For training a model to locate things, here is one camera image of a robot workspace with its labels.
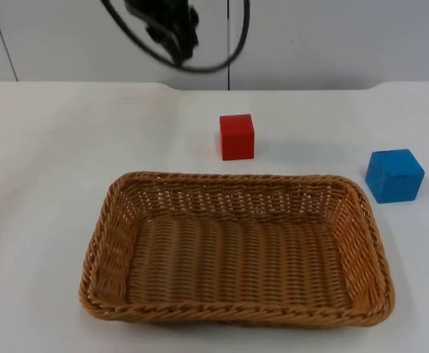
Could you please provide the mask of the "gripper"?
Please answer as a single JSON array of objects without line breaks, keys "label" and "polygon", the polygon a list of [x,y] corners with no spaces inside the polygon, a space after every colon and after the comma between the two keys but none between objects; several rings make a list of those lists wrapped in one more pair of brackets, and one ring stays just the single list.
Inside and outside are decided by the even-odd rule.
[{"label": "gripper", "polygon": [[146,31],[150,38],[161,46],[166,46],[172,62],[182,66],[193,57],[194,48],[199,45],[197,27],[199,15],[189,14],[186,18],[170,20],[168,24],[149,15],[142,15],[146,22]]}]

